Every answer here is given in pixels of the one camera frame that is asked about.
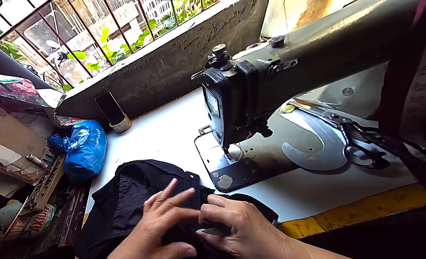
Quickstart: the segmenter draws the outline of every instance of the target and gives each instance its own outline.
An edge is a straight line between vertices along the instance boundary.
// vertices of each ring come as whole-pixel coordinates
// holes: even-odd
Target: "plastic bag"
[[[48,143],[66,152],[64,171],[71,182],[78,183],[97,176],[104,164],[107,138],[96,120],[79,122],[72,127],[71,137],[58,134]]]

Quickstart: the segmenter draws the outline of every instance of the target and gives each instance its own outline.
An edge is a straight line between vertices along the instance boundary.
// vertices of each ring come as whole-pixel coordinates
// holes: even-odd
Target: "fingernail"
[[[184,255],[187,257],[194,257],[197,256],[197,251],[194,248],[189,247]]]

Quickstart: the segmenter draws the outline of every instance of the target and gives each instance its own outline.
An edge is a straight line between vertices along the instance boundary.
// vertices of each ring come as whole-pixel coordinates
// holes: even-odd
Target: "concrete window sill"
[[[259,40],[268,0],[221,0],[66,94],[58,115],[108,122],[95,97],[110,91],[134,119],[198,88],[211,49],[235,54]]]

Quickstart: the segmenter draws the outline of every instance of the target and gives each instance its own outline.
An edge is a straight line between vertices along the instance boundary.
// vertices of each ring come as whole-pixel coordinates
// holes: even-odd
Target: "human hand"
[[[180,259],[197,256],[195,248],[187,243],[161,244],[165,232],[180,220],[198,218],[199,211],[178,207],[192,198],[195,189],[187,189],[170,198],[176,185],[174,178],[163,191],[145,201],[141,220],[108,259]]]
[[[229,200],[227,198],[210,195],[208,203],[200,209],[199,222],[205,219],[221,222],[231,227],[231,235],[210,235],[198,230],[202,238],[216,248],[226,251],[237,258],[304,258],[304,249],[290,250],[297,241],[289,238],[275,228],[261,214],[255,205],[246,201]]]

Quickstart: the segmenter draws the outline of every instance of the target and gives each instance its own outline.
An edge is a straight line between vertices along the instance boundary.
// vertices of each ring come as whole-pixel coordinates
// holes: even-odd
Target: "scissors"
[[[359,167],[366,169],[383,169],[388,167],[390,165],[390,162],[383,158],[383,156],[386,155],[385,152],[371,151],[358,144],[355,144],[352,138],[353,132],[357,132],[363,139],[365,139],[365,143],[375,144],[378,147],[389,151],[395,156],[398,156],[402,160],[409,159],[409,155],[411,155],[411,153],[409,153],[409,151],[403,146],[403,143],[415,148],[417,151],[419,151],[426,157],[426,148],[412,141],[403,139],[401,137],[396,137],[393,140],[389,137],[383,137],[381,134],[378,133],[377,128],[360,126],[357,122],[347,117],[341,116],[333,112],[325,111],[324,109],[321,109],[313,103],[309,103],[304,100],[292,98],[288,101],[288,104],[291,104],[306,113],[314,115],[317,118],[328,123],[330,126],[340,130],[345,140],[344,155],[346,156],[348,161]],[[371,159],[371,163],[368,165],[364,165],[352,161],[352,159],[350,159],[350,157],[348,156],[350,150],[352,149],[362,151],[367,156],[367,158]]]

